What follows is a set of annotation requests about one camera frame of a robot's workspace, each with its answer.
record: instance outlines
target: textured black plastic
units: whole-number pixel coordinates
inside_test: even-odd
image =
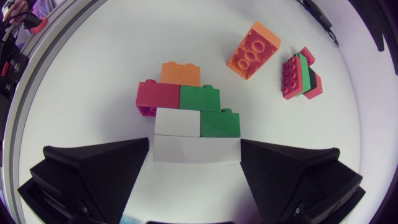
[[[263,224],[277,223],[309,169],[336,161],[338,149],[309,150],[241,140],[241,167]]]
[[[44,148],[53,160],[81,175],[106,223],[119,223],[149,150],[147,138],[75,148]]]

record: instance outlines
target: green lego brick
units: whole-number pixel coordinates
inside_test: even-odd
[[[200,111],[220,111],[220,91],[211,85],[203,87],[181,86],[180,109]]]
[[[200,112],[200,137],[240,138],[239,114],[231,109]]]
[[[301,53],[298,53],[297,56],[300,59],[300,64],[301,64],[301,74],[303,77],[303,92],[297,94],[296,96],[299,96],[306,91],[309,91],[311,89],[311,81],[310,81],[310,72],[308,71],[308,62],[307,59],[302,55]]]

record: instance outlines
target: black cable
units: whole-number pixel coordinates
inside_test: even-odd
[[[6,19],[5,21],[2,21],[2,22],[0,23],[0,26],[4,25],[6,22],[10,21],[11,19],[15,19],[15,18],[17,18],[17,17],[19,17],[19,16],[28,15],[28,14],[33,14],[33,13],[31,13],[31,12],[21,12],[21,13],[18,13],[18,14],[16,14],[15,16],[11,16],[10,18]]]
[[[331,29],[330,29],[329,27],[325,26],[325,25],[319,20],[319,18],[318,18],[316,15],[314,15],[313,12],[311,12],[311,10],[303,3],[302,0],[296,0],[296,1],[298,1],[298,2],[299,2],[299,3],[312,15],[312,17],[314,17],[314,18],[318,21],[319,24],[321,24],[321,26],[323,27],[323,29],[324,29],[326,32],[328,32],[329,37],[334,41],[335,45],[338,47],[338,41],[337,41],[337,38],[336,38],[335,33],[334,33],[333,31],[331,31]]]

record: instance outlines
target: orange lego brick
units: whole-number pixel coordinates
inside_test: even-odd
[[[283,65],[282,93],[286,100],[303,92],[303,77],[301,63],[298,56],[294,55]]]
[[[256,21],[227,62],[227,66],[247,80],[272,57],[279,46],[280,39]]]
[[[192,63],[186,65],[175,62],[163,63],[159,83],[200,86],[200,67]]]

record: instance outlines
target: lego duplo brick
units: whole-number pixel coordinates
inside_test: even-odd
[[[247,80],[279,47],[280,38],[256,21],[228,60],[227,66]]]
[[[200,137],[239,138],[241,127],[239,114],[232,113],[229,108],[221,112],[200,112]]]
[[[302,74],[302,81],[303,81],[303,90],[301,93],[296,95],[296,96],[299,96],[302,93],[305,93],[306,91],[309,91],[311,89],[311,83],[310,83],[310,73],[308,71],[307,59],[305,59],[305,57],[300,53],[298,53],[297,56],[300,59],[301,74]]]
[[[316,78],[315,72],[312,70],[312,68],[309,67],[308,68],[308,72],[310,74],[310,83],[311,83],[311,89],[309,91],[311,91],[311,90],[313,90],[313,89],[315,89],[317,87],[317,78]]]
[[[180,109],[198,111],[220,111],[220,91],[211,85],[203,87],[181,86]]]
[[[200,67],[192,63],[180,65],[175,62],[167,62],[162,65],[160,83],[200,86]]]
[[[315,62],[315,57],[311,54],[307,47],[304,47],[300,53],[307,59],[308,66],[311,66]]]
[[[282,69],[282,94],[286,100],[303,92],[300,59],[297,55],[291,57],[283,64]]]
[[[314,88],[313,90],[304,93],[304,96],[307,97],[308,99],[312,99],[323,93],[321,78],[316,73],[315,73],[315,79],[317,81],[317,87]]]
[[[241,139],[155,135],[154,162],[178,164],[241,162]]]
[[[180,85],[146,80],[138,84],[136,106],[143,116],[156,116],[156,108],[176,108],[180,101]]]
[[[158,108],[155,134],[200,137],[200,111]]]

